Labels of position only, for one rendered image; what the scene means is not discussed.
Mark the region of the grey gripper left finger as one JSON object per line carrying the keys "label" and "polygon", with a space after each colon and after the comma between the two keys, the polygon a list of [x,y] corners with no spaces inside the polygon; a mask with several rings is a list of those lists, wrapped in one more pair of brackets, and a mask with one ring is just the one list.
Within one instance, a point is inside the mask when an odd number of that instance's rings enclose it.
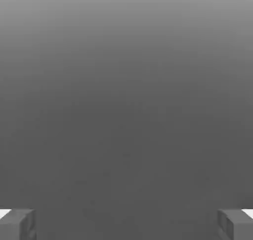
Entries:
{"label": "grey gripper left finger", "polygon": [[37,240],[34,209],[0,209],[0,240]]}

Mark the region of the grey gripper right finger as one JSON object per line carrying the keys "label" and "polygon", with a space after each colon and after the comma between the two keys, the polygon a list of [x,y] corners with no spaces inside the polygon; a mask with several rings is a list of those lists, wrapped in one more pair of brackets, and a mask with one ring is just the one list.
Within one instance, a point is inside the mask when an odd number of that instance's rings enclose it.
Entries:
{"label": "grey gripper right finger", "polygon": [[219,240],[253,240],[253,209],[219,209]]}

